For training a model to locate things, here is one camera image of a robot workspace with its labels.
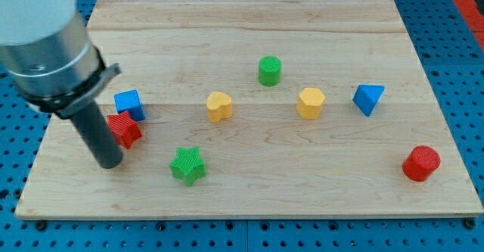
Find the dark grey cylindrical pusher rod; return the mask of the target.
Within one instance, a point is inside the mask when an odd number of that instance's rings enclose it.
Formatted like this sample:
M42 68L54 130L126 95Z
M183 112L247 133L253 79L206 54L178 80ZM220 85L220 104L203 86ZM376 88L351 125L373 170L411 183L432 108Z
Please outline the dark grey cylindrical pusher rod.
M94 101L72 115L70 120L99 166L112 169L121 163L123 153Z

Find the black clamp flange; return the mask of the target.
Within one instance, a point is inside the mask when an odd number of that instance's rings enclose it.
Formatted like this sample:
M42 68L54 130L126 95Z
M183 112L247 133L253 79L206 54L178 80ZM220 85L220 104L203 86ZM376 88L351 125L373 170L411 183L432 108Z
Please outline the black clamp flange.
M61 119L72 115L88 106L106 88L107 84L121 74L118 64L107 67L101 53L96 48L99 65L97 70L80 86L69 89L67 93L54 96L31 95L23 90L23 98L40 112L56 114Z

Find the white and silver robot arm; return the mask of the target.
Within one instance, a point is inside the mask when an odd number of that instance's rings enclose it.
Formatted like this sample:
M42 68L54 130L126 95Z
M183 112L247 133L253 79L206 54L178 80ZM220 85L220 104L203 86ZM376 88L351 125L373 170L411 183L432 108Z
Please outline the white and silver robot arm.
M77 0L1 0L1 64L31 107L72 122L101 167L120 164L95 102L120 68L104 63Z

